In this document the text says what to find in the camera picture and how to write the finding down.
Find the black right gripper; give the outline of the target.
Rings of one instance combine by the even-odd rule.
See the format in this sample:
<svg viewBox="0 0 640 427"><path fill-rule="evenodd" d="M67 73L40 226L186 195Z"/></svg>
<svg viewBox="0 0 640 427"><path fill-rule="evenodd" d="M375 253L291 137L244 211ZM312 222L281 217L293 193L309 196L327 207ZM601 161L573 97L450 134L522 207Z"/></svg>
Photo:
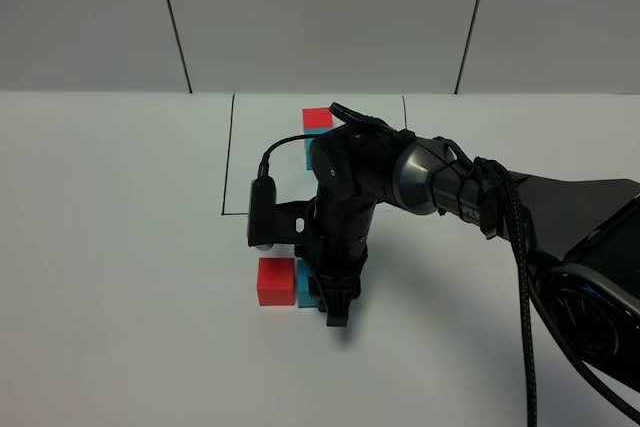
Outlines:
<svg viewBox="0 0 640 427"><path fill-rule="evenodd" d="M351 301L360 293L374 211L371 196L338 200L319 191L305 213L305 233L294 252L311 270L308 304L321 313L326 309L328 327L347 325Z"/></svg>

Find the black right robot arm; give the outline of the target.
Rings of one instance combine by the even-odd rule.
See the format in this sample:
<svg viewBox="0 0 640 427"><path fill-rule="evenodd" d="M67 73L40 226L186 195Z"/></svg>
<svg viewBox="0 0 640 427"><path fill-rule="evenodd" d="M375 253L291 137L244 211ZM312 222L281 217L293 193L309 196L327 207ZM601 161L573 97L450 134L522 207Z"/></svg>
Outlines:
<svg viewBox="0 0 640 427"><path fill-rule="evenodd" d="M603 372L639 386L639 185L561 181L470 158L452 140L425 139L384 121L346 115L313 139L318 182L295 246L309 263L332 324L346 322L367 258L373 212L449 214L514 254L524 361L538 314L586 380Z"/></svg>

